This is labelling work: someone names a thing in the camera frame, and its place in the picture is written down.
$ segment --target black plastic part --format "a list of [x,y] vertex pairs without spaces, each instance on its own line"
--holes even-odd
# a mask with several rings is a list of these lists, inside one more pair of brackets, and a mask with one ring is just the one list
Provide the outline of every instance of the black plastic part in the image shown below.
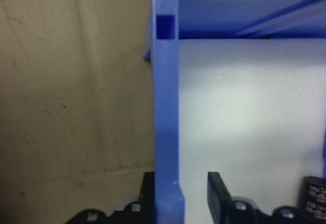
[[[245,210],[237,209],[236,204],[241,203],[245,207]],[[256,216],[255,210],[253,207],[247,202],[239,202],[235,201],[229,205],[229,213],[228,213],[229,223],[230,224],[258,224],[258,216]]]
[[217,172],[208,173],[207,201],[214,224],[224,224],[228,204],[232,199],[220,174]]
[[143,176],[139,200],[128,204],[123,211],[115,211],[107,217],[104,212],[94,209],[84,210],[66,224],[154,224],[154,172]]
[[207,201],[214,224],[325,224],[295,207],[276,209],[272,216],[245,201],[232,201],[219,173],[209,172]]

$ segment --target blue vertical post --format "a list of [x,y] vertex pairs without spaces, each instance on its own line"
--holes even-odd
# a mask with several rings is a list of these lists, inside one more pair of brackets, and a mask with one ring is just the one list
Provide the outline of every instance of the blue vertical post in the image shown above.
[[157,224],[184,223],[179,186],[178,0],[152,0],[155,216]]

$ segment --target white surface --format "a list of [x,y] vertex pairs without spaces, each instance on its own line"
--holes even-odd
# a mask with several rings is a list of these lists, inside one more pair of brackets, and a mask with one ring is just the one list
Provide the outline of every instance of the white surface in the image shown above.
[[268,213],[322,175],[326,41],[182,40],[180,185],[185,223],[213,223],[207,172]]

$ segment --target black component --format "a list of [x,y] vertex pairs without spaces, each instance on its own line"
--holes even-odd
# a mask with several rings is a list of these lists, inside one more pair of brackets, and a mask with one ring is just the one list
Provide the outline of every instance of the black component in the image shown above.
[[154,172],[144,173],[139,200],[128,204],[123,211],[107,217],[99,210],[84,210],[66,224],[153,224],[154,223]]
[[106,215],[104,212],[99,210],[84,210],[78,215],[70,219],[66,224],[104,224],[106,222]]
[[214,224],[321,224],[294,207],[280,207],[272,216],[254,209],[245,201],[232,198],[219,173],[208,173],[207,201]]
[[232,199],[218,172],[208,173],[207,201],[214,223],[224,224],[228,204],[232,201]]
[[326,222],[326,179],[305,177],[298,206],[309,216]]

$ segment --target screw head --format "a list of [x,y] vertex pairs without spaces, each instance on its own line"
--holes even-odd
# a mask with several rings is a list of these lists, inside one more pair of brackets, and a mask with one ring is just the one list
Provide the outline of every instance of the screw head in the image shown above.
[[140,212],[142,210],[141,204],[132,204],[131,205],[131,211],[132,212]]
[[98,219],[98,214],[96,212],[90,212],[87,216],[87,222],[93,222]]
[[247,209],[247,205],[244,202],[235,202],[235,208],[237,210],[246,210]]
[[280,213],[281,213],[281,216],[283,216],[284,218],[287,218],[287,219],[293,219],[294,218],[294,213],[292,212],[292,210],[282,209],[280,211]]

